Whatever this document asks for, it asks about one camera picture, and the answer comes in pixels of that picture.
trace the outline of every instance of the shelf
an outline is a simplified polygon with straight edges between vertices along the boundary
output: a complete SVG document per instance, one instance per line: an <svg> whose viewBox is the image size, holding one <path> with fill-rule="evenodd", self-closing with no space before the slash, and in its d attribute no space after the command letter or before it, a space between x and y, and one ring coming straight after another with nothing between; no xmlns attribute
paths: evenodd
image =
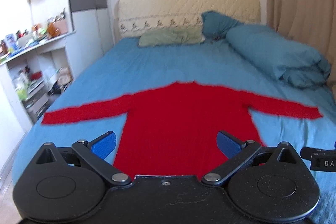
<svg viewBox="0 0 336 224"><path fill-rule="evenodd" d="M43 85L41 85L43 81L44 79L43 77L41 77L27 89L27 93L29 94L29 96L25 101L30 100L41 88L43 88Z"/></svg>
<svg viewBox="0 0 336 224"><path fill-rule="evenodd" d="M9 58L9 59L3 61L3 62L0 64L0 66L3 65L3 64L8 63L9 61L11 61L11 60L13 60L13 59L15 59L15 58L17 58L17 57L19 57L19 56L21 56L21 55L27 53L27 52L30 52L30 51L32 51L32 50L34 50L34 49L36 49L36 48L39 48L39 47L41 47L41 46L44 46L44 45L49 44L49 43L51 43L51 42L54 42L54 41L56 41L56 40L62 39L62 38L64 38L64 37L68 37L68 36L74 34L75 32L76 32L76 31L69 32L69 33L65 33L65 34L59 35L58 37L54 37L54 38L51 38L51 39L48 39L48 40L43 39L43 40L40 41L39 44L37 44L37 45L35 45L35 46L33 46L33 47L28 47L28 48L26 48L25 50L23 50L22 52L18 53L17 55L14 55L13 57L11 57L11 58Z"/></svg>

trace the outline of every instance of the headboard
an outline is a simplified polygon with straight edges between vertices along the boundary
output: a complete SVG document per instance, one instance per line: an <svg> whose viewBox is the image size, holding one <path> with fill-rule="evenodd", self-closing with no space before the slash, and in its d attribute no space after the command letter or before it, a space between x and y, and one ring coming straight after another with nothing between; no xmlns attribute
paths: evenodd
<svg viewBox="0 0 336 224"><path fill-rule="evenodd" d="M215 10L241 22L260 23L259 0L119 0L121 37L169 26L202 26L201 14Z"/></svg>

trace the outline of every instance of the bed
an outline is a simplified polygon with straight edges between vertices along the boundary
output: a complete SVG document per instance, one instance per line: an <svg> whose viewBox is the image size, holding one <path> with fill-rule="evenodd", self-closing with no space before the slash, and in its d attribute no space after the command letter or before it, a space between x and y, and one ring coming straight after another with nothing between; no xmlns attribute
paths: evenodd
<svg viewBox="0 0 336 224"><path fill-rule="evenodd" d="M250 110L250 113L261 139L268 146L288 141L297 151L303 146L333 149L336 106L326 86L298 89L273 80L237 53L225 39L206 39L199 45L189 46L138 47L138 36L147 29L201 25L201 13L207 10L217 10L242 22L260 22L258 0L120 0L119 29L122 39L83 72L50 110L109 100L176 81L197 81L318 106L324 117L315 120L280 117L255 110ZM41 125L39 120L19 147L12 169L13 180L18 180L44 142L51 141L57 147L70 146L78 139L93 140L113 130L118 145L125 120L126 114L52 126ZM113 163L116 152L115 149L105 160ZM335 175L312 173L320 186L321 199L311 219L315 223L335 223Z"/></svg>

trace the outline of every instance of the teal pillow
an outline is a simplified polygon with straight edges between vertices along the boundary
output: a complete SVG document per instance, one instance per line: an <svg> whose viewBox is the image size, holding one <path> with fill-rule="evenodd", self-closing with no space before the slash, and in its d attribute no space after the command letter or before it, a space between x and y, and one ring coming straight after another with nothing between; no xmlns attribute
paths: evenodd
<svg viewBox="0 0 336 224"><path fill-rule="evenodd" d="M224 39L230 29L243 25L242 22L215 11L203 13L202 19L204 36L214 40Z"/></svg>
<svg viewBox="0 0 336 224"><path fill-rule="evenodd" d="M139 47L159 45L191 45L205 40L200 27L168 27L145 32L139 40Z"/></svg>

